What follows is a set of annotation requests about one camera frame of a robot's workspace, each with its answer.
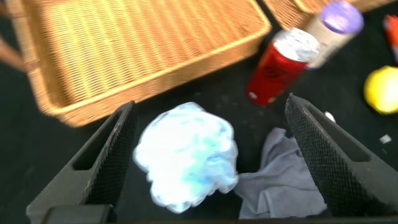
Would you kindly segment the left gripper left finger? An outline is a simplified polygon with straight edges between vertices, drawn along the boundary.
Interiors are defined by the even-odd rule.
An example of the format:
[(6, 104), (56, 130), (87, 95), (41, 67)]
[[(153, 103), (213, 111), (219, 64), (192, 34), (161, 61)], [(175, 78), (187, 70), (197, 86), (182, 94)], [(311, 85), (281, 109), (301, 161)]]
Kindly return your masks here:
[(27, 206), (31, 223), (109, 223), (137, 131), (135, 102), (120, 106)]

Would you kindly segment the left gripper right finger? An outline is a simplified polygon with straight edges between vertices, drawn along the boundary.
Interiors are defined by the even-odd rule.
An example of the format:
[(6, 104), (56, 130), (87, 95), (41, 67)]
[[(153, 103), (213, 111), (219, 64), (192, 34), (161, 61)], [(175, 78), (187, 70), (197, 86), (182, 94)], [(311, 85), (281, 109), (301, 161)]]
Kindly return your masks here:
[(333, 215), (397, 215), (395, 169), (303, 98), (288, 96), (285, 117)]

